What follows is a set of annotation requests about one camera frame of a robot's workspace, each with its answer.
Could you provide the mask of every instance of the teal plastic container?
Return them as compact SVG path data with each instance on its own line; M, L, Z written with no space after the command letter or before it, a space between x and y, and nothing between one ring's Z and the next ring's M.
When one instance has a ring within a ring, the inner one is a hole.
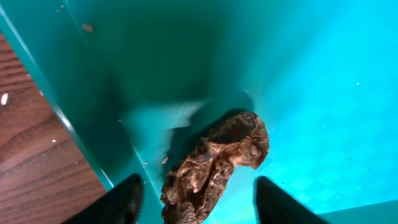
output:
M206 223L255 223L259 175L332 223L395 223L397 9L0 0L0 28L105 188L143 176L140 223L162 222L164 174L232 109L264 120L270 154L235 170Z

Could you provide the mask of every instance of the wood grain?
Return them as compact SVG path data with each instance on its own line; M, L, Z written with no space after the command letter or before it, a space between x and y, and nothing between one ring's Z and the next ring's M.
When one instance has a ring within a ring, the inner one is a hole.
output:
M60 223L105 194L79 148L0 36L0 223Z

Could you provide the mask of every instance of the dirt speck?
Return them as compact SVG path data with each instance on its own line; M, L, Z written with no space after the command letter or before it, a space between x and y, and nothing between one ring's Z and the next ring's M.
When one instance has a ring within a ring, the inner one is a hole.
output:
M91 32L91 33L94 31L93 27L91 25L89 25L89 24L82 24L81 28L83 28L83 30L85 30L87 32Z
M166 156L163 160L162 160L162 164L166 164L166 162L168 161L169 157Z

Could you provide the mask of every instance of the white speck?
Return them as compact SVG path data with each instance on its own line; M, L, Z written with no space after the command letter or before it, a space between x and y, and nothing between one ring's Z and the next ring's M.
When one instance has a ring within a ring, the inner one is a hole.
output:
M162 164L166 164L166 162L168 161L169 157L166 156L163 160L162 160Z
M1 104L4 106L7 104L8 101L8 93L5 93L1 96Z
M93 32L93 27L89 24L82 24L81 28L83 28L83 30L87 31L87 32Z

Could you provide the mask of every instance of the black object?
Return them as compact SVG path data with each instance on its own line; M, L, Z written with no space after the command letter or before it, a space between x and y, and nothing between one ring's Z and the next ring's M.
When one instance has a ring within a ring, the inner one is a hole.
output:
M144 188L138 174L133 174L63 224L133 224L141 210Z
M261 224L327 224L267 177L259 177L255 182L255 204Z

